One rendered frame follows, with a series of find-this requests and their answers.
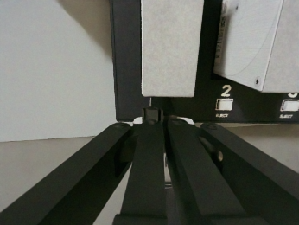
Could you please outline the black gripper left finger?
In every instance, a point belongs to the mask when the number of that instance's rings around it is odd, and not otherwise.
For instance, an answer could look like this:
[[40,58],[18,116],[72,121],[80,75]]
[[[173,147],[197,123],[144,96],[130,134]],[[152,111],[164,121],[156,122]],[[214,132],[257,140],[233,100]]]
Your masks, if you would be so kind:
[[161,97],[150,97],[133,126],[109,125],[1,211],[0,225],[93,225],[130,166],[112,225],[168,225],[163,125]]

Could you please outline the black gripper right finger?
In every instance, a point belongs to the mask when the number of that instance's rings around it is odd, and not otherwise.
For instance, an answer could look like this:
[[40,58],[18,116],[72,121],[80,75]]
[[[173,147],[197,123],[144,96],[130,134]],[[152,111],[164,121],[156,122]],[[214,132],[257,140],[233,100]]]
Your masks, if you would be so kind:
[[299,225],[297,172],[221,125],[177,117],[170,97],[161,102],[181,225]]

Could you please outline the grey flat mat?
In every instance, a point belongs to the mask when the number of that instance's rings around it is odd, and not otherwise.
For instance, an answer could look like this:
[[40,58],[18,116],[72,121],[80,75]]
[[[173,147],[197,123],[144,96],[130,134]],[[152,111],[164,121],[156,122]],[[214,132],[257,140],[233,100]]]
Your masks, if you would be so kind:
[[109,0],[0,0],[0,142],[116,122]]

